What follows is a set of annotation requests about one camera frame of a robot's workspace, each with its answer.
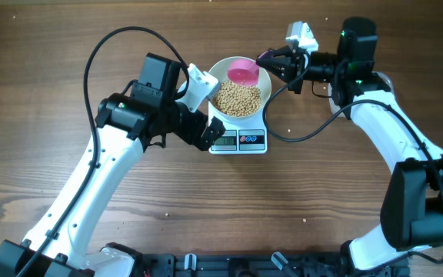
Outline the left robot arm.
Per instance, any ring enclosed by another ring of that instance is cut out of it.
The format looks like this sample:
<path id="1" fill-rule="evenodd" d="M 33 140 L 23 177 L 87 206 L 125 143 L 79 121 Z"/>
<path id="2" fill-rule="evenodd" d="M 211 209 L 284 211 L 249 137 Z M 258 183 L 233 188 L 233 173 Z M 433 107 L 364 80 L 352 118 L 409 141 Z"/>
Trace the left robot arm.
<path id="1" fill-rule="evenodd" d="M 152 138 L 176 134 L 206 151 L 225 131 L 221 120 L 198 110 L 221 87 L 195 65 L 176 97 L 181 65 L 149 53 L 130 95 L 102 100 L 95 132 L 57 199 L 22 242 L 0 245 L 0 276 L 135 276 L 142 254 L 117 243 L 88 254 L 92 233 L 129 169 Z"/>

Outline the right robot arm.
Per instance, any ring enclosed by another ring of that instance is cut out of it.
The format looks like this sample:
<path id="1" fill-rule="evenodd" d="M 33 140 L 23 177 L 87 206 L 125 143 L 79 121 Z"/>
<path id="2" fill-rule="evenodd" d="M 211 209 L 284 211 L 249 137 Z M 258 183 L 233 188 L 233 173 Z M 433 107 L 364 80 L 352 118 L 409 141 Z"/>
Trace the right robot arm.
<path id="1" fill-rule="evenodd" d="M 443 248 L 443 149 L 399 107 L 392 83 L 376 72 L 376 24 L 344 20 L 336 53 L 320 52 L 304 22 L 289 25 L 286 44 L 258 56 L 258 66 L 299 93 L 303 82 L 325 82 L 334 117 L 354 122 L 391 171 L 379 225 L 338 252 L 305 255 L 292 269 L 280 253 L 273 263 L 290 276 L 404 276 L 412 256 Z"/>

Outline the pink plastic scoop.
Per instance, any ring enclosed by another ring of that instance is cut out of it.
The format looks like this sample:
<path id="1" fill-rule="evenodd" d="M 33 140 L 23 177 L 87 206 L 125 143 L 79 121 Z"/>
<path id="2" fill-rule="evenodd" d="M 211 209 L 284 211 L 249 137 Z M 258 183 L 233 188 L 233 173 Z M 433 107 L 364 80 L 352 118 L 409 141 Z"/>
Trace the pink plastic scoop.
<path id="1" fill-rule="evenodd" d="M 257 60 L 234 56 L 228 59 L 228 80 L 242 86 L 268 87 L 271 79 Z"/>

